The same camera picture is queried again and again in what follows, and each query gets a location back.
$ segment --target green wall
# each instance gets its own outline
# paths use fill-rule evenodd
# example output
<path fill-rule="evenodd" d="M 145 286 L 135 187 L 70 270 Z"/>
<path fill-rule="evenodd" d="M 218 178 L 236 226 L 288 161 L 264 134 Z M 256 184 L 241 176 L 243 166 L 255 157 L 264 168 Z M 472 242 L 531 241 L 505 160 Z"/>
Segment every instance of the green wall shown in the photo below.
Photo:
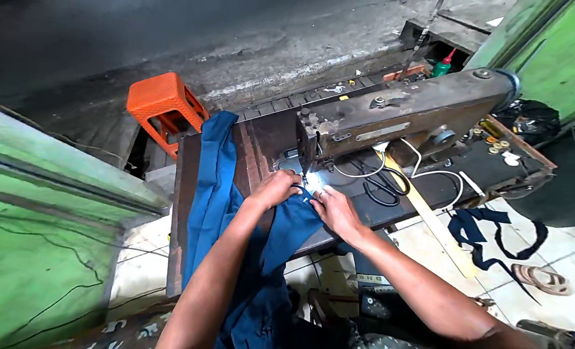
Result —
<path fill-rule="evenodd" d="M 509 62 L 524 99 L 557 109 L 563 122 L 575 115 L 575 0 Z"/>
<path fill-rule="evenodd" d="M 465 69 L 506 68 L 522 83 L 522 98 L 575 118 L 575 0 L 517 0 Z"/>
<path fill-rule="evenodd" d="M 96 240 L 120 245 L 126 227 L 168 205 L 140 179 L 0 112 L 0 348 L 104 321 L 119 249 Z"/>
<path fill-rule="evenodd" d="M 76 232 L 105 242 L 117 242 L 118 234 L 113 230 L 100 231 L 0 202 L 0 348 L 104 308 L 110 292 L 109 280 L 116 249 Z M 74 251 L 54 246 L 42 236 L 28 233 L 44 234 L 58 245 L 74 248 L 81 260 L 96 269 L 98 278 L 106 284 L 97 281 L 94 273 L 80 264 Z M 14 333 L 76 285 L 92 284 L 97 285 L 77 288 Z M 16 347 L 50 344 L 96 326 L 103 316 L 103 311 L 95 311 L 75 323 L 46 332 Z"/>

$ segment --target black plastic bag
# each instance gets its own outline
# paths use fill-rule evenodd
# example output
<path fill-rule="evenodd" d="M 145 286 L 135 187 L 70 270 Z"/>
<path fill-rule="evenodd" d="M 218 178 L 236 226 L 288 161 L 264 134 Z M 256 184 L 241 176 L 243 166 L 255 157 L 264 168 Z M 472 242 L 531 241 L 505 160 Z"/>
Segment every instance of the black plastic bag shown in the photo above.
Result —
<path fill-rule="evenodd" d="M 537 100 L 519 99 L 493 116 L 530 145 L 545 142 L 561 130 L 559 112 Z"/>

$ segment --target green container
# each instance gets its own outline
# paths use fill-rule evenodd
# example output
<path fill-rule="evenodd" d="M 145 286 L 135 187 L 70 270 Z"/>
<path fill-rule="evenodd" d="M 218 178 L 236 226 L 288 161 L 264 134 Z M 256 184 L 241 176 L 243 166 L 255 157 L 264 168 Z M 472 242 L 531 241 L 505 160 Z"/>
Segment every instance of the green container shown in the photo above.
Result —
<path fill-rule="evenodd" d="M 455 49 L 453 49 L 447 57 L 445 57 L 442 61 L 438 62 L 434 66 L 434 69 L 432 70 L 432 78 L 447 74 L 449 68 L 451 68 L 451 57 L 454 53 Z"/>

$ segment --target black scissors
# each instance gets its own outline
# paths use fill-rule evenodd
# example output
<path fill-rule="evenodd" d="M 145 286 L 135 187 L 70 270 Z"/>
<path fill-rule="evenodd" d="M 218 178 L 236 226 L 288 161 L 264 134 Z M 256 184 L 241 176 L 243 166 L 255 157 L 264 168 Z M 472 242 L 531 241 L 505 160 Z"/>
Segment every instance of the black scissors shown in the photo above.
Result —
<path fill-rule="evenodd" d="M 350 163 L 354 167 L 356 167 L 359 171 L 361 171 L 361 173 L 363 175 L 366 175 L 368 173 L 372 173 L 378 169 L 378 168 L 375 168 L 373 166 L 366 164 L 365 162 L 363 162 L 362 160 L 359 160 L 359 159 L 350 160 Z M 383 172 L 395 173 L 402 180 L 406 190 L 402 191 L 401 189 L 396 187 L 395 184 L 393 183 L 393 181 L 388 179 L 383 174 Z M 376 181 L 374 178 L 372 178 L 374 176 L 377 176 L 378 179 L 380 179 L 382 181 L 382 183 L 380 183 L 380 182 Z M 393 198 L 393 201 L 386 202 L 386 201 L 383 201 L 383 200 L 380 200 L 379 198 L 377 198 L 373 194 L 373 191 L 371 190 L 371 188 L 369 187 L 370 184 L 378 187 L 378 189 L 389 194 Z M 382 170 L 380 170 L 380 172 L 365 178 L 365 182 L 363 182 L 363 189 L 365 189 L 365 193 L 369 196 L 369 198 L 372 199 L 377 204 L 382 205 L 382 206 L 386 206 L 386 207 L 393 207 L 393 206 L 399 205 L 400 196 L 406 196 L 410 192 L 410 182 L 403 175 L 403 173 L 401 173 L 400 171 L 394 170 L 393 168 L 383 167 Z"/>

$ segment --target orange plastic stool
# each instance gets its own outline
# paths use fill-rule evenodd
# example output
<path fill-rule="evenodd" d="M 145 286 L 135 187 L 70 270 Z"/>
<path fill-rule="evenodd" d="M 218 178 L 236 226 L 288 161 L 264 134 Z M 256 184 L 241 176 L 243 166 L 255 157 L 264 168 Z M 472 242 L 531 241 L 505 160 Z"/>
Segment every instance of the orange plastic stool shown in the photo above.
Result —
<path fill-rule="evenodd" d="M 167 133 L 176 135 L 184 131 L 187 123 L 201 132 L 201 124 L 210 118 L 206 108 L 176 73 L 158 75 L 132 84 L 126 108 L 174 160 L 178 159 L 178 144 L 168 144 Z M 149 122 L 152 117 L 160 122 L 160 133 Z"/>

